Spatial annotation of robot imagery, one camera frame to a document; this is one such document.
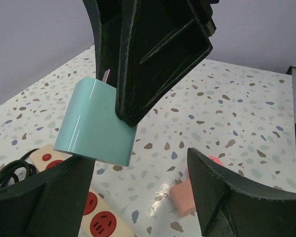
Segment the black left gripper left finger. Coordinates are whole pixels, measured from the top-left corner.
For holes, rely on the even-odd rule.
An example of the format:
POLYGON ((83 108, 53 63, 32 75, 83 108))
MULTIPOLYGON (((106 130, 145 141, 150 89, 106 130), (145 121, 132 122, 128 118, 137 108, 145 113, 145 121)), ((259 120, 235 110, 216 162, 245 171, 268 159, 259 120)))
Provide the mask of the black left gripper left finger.
POLYGON ((94 160, 70 157, 0 189, 0 237, 78 236, 94 160))

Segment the salmon pink charger plug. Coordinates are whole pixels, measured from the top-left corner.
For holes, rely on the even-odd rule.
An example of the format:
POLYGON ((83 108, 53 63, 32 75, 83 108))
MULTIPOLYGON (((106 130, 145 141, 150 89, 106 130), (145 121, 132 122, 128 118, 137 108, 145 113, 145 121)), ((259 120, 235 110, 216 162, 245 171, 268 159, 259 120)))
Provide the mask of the salmon pink charger plug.
POLYGON ((173 186, 170 196, 181 217, 190 215, 196 211, 191 182, 189 179, 173 186))

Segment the beige power strip red sockets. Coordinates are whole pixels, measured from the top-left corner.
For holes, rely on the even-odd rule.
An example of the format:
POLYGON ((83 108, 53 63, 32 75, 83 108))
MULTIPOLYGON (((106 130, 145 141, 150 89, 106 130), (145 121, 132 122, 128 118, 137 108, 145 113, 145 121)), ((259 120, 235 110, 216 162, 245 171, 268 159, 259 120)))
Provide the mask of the beige power strip red sockets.
MULTIPOLYGON (((53 150, 48 144, 30 154, 39 172, 54 167, 70 155, 53 150)), ((89 188, 81 227, 89 237, 135 237, 136 234, 94 190, 89 188)))

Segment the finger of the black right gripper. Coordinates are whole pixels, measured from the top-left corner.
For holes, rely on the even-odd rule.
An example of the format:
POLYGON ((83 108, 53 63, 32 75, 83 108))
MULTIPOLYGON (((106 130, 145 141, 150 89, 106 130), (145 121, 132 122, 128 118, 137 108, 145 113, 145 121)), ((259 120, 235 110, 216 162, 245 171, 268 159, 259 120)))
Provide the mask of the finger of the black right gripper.
POLYGON ((211 0, 124 0, 116 114, 137 125, 205 59, 215 33, 211 0))
POLYGON ((122 1, 83 0, 94 37, 96 78, 102 79, 110 70, 107 83, 117 86, 120 36, 122 22, 122 1))

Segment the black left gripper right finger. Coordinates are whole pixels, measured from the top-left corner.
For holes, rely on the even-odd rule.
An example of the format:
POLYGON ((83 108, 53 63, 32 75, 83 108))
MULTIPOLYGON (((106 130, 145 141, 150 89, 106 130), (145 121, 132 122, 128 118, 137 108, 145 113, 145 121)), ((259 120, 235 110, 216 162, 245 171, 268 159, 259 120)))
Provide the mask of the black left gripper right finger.
POLYGON ((243 177, 195 148, 187 166, 204 237, 296 237, 296 193, 243 177))

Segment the teal USB charger plug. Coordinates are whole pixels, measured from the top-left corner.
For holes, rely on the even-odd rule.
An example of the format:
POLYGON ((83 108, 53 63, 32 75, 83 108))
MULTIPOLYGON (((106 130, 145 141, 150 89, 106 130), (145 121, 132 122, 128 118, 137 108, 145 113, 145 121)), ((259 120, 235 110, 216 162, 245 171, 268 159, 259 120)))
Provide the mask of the teal USB charger plug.
POLYGON ((73 90, 54 150, 129 166, 137 128, 115 113, 116 88, 94 78, 80 80, 73 90))

